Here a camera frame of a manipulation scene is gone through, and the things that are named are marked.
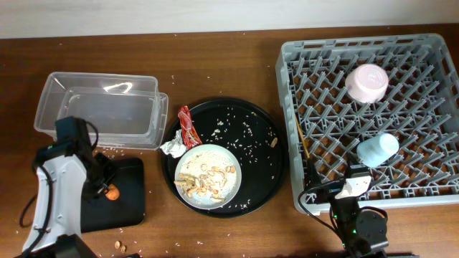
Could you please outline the orange carrot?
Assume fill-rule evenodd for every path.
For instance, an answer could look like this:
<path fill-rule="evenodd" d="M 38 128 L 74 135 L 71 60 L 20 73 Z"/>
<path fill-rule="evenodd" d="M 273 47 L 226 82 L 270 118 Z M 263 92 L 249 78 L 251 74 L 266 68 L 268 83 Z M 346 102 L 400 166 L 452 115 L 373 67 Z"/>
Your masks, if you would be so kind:
<path fill-rule="evenodd" d="M 110 184 L 104 191 L 105 197 L 110 201 L 115 201 L 120 197 L 120 191 L 114 184 Z"/>

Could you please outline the wooden chopstick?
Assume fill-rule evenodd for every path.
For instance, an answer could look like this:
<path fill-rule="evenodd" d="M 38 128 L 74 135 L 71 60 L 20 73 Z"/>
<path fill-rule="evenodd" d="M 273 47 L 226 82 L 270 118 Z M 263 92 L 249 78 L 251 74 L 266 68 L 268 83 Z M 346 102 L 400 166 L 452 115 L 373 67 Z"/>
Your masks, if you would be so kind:
<path fill-rule="evenodd" d="M 305 152 L 305 156 L 306 156 L 306 160 L 310 160 L 310 154 L 308 152 L 308 146 L 307 146 L 307 142 L 304 138 L 304 135 L 303 135 L 303 131 L 301 129 L 301 125 L 298 121 L 298 118 L 295 116 L 295 122 L 296 122 L 296 126 L 297 126 L 297 131 L 298 131 L 298 134 L 299 134 L 299 138 L 301 140 L 301 143 L 302 143 L 302 146 L 303 146 L 303 149 L 304 149 L 304 152 Z"/>

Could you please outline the light blue cup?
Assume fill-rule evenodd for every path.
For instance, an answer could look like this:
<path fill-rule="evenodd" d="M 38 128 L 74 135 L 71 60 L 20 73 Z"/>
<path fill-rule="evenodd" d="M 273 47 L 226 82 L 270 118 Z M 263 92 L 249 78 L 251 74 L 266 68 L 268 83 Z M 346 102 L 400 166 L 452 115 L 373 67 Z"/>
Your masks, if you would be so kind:
<path fill-rule="evenodd" d="M 398 140 L 392 134 L 382 133 L 358 144 L 356 153 L 361 163 L 375 168 L 391 158 L 398 150 Z"/>

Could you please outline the white tissue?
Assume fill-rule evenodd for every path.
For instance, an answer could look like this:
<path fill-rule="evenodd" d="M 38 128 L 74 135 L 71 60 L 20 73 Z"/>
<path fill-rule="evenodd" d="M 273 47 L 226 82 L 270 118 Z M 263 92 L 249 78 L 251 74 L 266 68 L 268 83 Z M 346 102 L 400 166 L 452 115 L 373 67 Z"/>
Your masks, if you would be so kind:
<path fill-rule="evenodd" d="M 172 158 L 183 156 L 187 152 L 187 147 L 182 138 L 182 129 L 177 130 L 174 138 L 161 145 L 160 149 L 165 155 L 170 155 Z"/>

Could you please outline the red snack wrapper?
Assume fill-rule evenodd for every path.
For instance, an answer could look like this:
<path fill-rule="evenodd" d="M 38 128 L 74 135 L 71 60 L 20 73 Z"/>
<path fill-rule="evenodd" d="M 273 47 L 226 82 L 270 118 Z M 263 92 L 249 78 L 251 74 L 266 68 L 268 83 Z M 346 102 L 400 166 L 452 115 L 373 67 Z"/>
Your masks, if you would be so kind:
<path fill-rule="evenodd" d="M 202 141 L 193 126 L 191 113 L 186 105 L 179 109 L 178 118 L 181 126 L 182 139 L 186 148 L 190 150 L 201 145 Z"/>

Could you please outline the grey plate with food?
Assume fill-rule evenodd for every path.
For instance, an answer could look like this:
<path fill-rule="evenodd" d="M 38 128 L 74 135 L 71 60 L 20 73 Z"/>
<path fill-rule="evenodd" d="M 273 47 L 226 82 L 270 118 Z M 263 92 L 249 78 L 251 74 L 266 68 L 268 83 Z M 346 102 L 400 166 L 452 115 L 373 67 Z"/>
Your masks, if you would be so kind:
<path fill-rule="evenodd" d="M 237 194 L 242 170 L 236 157 L 218 145 L 199 145 L 176 165 L 173 183 L 179 196 L 193 208 L 222 208 Z"/>

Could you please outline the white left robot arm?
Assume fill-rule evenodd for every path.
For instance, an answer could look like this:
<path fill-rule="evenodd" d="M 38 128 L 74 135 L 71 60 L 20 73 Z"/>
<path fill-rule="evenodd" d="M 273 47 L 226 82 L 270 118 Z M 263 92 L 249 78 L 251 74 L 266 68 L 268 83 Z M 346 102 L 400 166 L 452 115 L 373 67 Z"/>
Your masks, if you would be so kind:
<path fill-rule="evenodd" d="M 57 120 L 57 141 L 40 148 L 32 161 L 39 182 L 34 219 L 22 257 L 49 252 L 52 246 L 81 237 L 82 197 L 94 198 L 108 191 L 116 167 L 102 153 L 94 154 L 88 127 L 73 116 Z"/>

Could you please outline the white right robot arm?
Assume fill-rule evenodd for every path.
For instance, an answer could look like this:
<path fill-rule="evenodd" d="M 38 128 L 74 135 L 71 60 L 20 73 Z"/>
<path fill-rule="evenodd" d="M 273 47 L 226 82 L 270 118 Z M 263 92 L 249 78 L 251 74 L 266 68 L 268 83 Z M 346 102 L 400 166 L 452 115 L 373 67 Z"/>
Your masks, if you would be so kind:
<path fill-rule="evenodd" d="M 385 257 L 387 240 L 387 212 L 372 206 L 360 207 L 358 199 L 372 182 L 369 168 L 348 157 L 343 178 L 327 183 L 320 182 L 318 172 L 309 158 L 306 171 L 311 185 L 302 191 L 298 201 L 307 194 L 324 197 L 330 204 L 327 224 L 313 215 L 303 204 L 301 209 L 318 223 L 330 229 L 340 240 L 350 257 Z"/>

